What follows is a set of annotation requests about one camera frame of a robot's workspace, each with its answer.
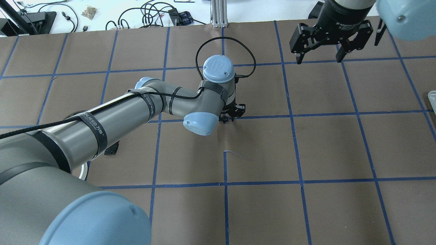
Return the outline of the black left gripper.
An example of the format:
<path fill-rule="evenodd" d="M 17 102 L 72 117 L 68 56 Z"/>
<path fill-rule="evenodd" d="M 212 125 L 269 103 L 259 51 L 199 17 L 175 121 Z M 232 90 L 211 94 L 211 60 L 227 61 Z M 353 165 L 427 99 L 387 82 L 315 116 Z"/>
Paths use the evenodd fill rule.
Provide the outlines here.
<path fill-rule="evenodd" d="M 237 103 L 236 97 L 229 104 L 225 104 L 221 110 L 219 121 L 226 123 L 229 120 L 234 121 L 235 118 L 241 118 L 246 113 L 246 104 Z"/>

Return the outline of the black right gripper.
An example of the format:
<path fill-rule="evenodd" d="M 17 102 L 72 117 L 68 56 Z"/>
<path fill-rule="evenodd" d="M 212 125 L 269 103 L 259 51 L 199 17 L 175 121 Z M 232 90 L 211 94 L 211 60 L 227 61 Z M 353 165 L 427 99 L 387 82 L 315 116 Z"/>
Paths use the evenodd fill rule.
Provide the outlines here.
<path fill-rule="evenodd" d="M 341 63 L 347 53 L 365 47 L 373 33 L 366 17 L 374 6 L 372 0 L 326 0 L 315 25 L 299 23 L 289 41 L 296 63 L 302 64 L 305 54 L 324 45 L 340 44 L 336 61 Z"/>

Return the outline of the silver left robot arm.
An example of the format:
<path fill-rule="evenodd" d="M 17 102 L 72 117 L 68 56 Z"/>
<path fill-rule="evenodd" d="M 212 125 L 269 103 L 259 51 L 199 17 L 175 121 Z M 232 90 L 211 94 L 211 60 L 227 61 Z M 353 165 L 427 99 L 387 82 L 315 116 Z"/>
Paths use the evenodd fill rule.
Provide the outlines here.
<path fill-rule="evenodd" d="M 209 57 L 196 91 L 143 77 L 134 89 L 62 121 L 1 135 L 2 245 L 149 245 L 151 222 L 126 197 L 72 175 L 79 166 L 160 113 L 210 135 L 220 115 L 240 117 L 236 74 L 224 55 Z"/>

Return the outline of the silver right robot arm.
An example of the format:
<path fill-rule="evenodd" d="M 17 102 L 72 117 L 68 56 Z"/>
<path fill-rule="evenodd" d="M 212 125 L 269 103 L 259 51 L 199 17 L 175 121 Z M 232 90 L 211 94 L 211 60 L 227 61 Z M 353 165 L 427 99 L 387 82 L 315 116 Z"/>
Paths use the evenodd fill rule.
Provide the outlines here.
<path fill-rule="evenodd" d="M 301 64 L 309 51 L 340 45 L 336 54 L 339 63 L 350 52 L 362 50 L 373 32 L 377 46 L 386 31 L 406 41 L 435 36 L 435 1 L 326 0 L 321 3 L 316 24 L 299 23 L 289 46 Z"/>

